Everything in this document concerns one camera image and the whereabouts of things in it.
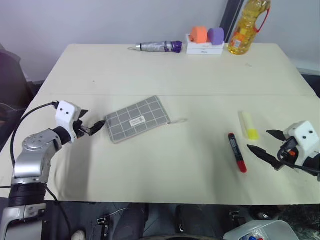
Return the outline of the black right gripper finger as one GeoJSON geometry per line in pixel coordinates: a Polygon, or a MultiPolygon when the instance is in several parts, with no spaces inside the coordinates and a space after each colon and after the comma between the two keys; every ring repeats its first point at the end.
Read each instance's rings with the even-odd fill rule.
{"type": "Polygon", "coordinates": [[[277,140],[280,140],[282,142],[286,142],[287,138],[285,137],[284,133],[281,130],[271,129],[266,131],[268,134],[270,134],[272,137],[276,138],[277,140]]]}
{"type": "Polygon", "coordinates": [[[266,150],[250,144],[248,144],[247,147],[256,157],[263,160],[264,162],[272,166],[277,166],[279,164],[278,160],[276,160],[274,156],[268,154],[266,150]]]}

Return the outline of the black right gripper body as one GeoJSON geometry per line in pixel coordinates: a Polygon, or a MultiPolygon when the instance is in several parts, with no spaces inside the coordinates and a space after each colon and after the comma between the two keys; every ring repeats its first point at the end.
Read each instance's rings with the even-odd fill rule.
{"type": "Polygon", "coordinates": [[[276,164],[273,167],[276,171],[281,170],[284,166],[294,169],[294,165],[298,158],[298,150],[296,146],[298,142],[294,137],[276,137],[276,139],[282,141],[282,146],[277,153],[276,164]]]}

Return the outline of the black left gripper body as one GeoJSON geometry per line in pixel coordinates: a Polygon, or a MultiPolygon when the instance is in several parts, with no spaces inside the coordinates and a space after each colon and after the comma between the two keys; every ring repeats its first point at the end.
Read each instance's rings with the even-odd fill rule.
{"type": "Polygon", "coordinates": [[[89,135],[88,128],[83,126],[83,121],[80,119],[73,123],[73,130],[77,139],[80,139],[85,135],[89,135]]]}

